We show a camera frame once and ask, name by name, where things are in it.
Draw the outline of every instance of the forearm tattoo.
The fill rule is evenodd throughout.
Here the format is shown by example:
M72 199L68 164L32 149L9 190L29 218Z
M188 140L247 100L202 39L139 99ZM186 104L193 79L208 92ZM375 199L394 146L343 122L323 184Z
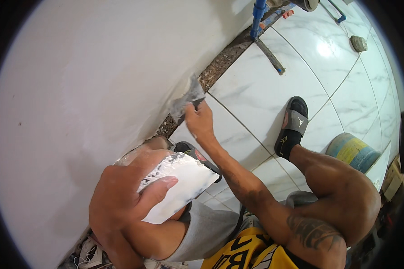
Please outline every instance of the forearm tattoo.
M333 245L340 244L343 240L337 229L322 220L290 215L287 217L287 225L303 247L317 250L320 243L330 241L329 251Z

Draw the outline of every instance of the yellow label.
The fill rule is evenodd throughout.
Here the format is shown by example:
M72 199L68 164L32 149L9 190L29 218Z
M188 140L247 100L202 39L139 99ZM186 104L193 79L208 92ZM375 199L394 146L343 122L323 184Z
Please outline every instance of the yellow label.
M352 138L344 144L336 158L350 164L355 156L365 147L368 147L368 145L359 138Z

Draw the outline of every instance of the hand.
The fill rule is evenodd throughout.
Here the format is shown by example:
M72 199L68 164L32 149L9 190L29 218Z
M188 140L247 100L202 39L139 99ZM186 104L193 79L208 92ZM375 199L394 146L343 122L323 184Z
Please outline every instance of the hand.
M178 179L167 176L137 190L140 182L164 159L168 150L141 150L128 166L108 166L103 171L90 203L90 223L120 229L122 224L140 221L166 196Z
M192 136L197 142L215 139L212 129L212 111L205 100L199 106L198 111L192 103L186 106L186 124Z

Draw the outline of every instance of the bucket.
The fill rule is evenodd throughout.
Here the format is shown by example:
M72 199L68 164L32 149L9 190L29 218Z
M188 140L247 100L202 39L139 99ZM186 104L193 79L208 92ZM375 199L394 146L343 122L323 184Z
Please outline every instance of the bucket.
M348 132L335 137L329 144L326 154L350 164L351 167L362 173L366 173L382 155L381 152Z

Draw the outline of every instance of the gray shorts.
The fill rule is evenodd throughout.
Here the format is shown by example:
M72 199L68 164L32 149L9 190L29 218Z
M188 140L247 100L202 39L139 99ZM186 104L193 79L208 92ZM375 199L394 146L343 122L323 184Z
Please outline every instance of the gray shorts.
M317 200L311 192L294 191L282 204L294 208ZM237 228L239 214L232 211L213 210L193 200L179 221L190 222L186 235L177 250L164 261L184 262L209 258L241 231L250 226L262 228L256 216L245 217Z

